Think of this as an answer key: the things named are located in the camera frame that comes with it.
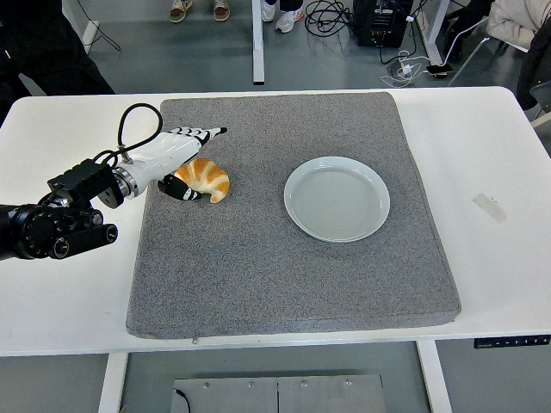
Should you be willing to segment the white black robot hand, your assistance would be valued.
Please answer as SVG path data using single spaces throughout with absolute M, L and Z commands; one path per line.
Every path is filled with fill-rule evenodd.
M 177 200 L 195 200 L 208 194 L 212 203 L 222 201 L 229 192 L 229 175 L 213 160 L 196 155 L 210 139 L 226 132 L 225 127 L 179 127 L 160 133 L 130 162 L 115 169 L 121 192 L 133 198 L 157 180 L 160 190 Z

